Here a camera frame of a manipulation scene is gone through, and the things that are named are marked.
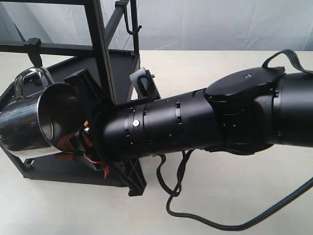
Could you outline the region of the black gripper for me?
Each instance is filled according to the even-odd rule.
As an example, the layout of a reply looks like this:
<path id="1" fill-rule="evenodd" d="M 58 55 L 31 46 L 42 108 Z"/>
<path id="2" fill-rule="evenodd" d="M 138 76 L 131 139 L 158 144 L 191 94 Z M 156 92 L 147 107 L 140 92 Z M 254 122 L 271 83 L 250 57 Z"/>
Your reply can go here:
<path id="1" fill-rule="evenodd" d="M 66 152 L 56 154 L 56 159 L 80 162 L 95 171 L 102 171 L 103 178 L 109 181 L 117 177 L 120 183 L 114 186 L 128 187 L 129 196 L 142 195 L 147 182 L 139 159 L 116 159 L 105 146 L 103 129 L 114 111 L 112 101 L 103 95 L 87 69 L 69 75 L 64 81 L 78 94 L 87 125 L 84 124 L 79 133 L 68 134 L 58 142 L 57 146 Z"/>

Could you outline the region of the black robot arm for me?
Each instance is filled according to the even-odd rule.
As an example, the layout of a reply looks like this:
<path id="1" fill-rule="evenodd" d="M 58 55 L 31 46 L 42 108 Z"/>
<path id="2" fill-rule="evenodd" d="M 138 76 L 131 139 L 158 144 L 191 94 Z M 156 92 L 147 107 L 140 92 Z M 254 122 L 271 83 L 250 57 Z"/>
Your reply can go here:
<path id="1" fill-rule="evenodd" d="M 207 88 L 160 98 L 152 82 L 141 99 L 114 106 L 87 69 L 65 81 L 78 93 L 85 118 L 63 138 L 71 153 L 58 160 L 97 164 L 116 175 L 129 196 L 146 188 L 139 159 L 188 150 L 249 156 L 275 144 L 313 144 L 313 73 L 261 66 L 225 76 Z"/>

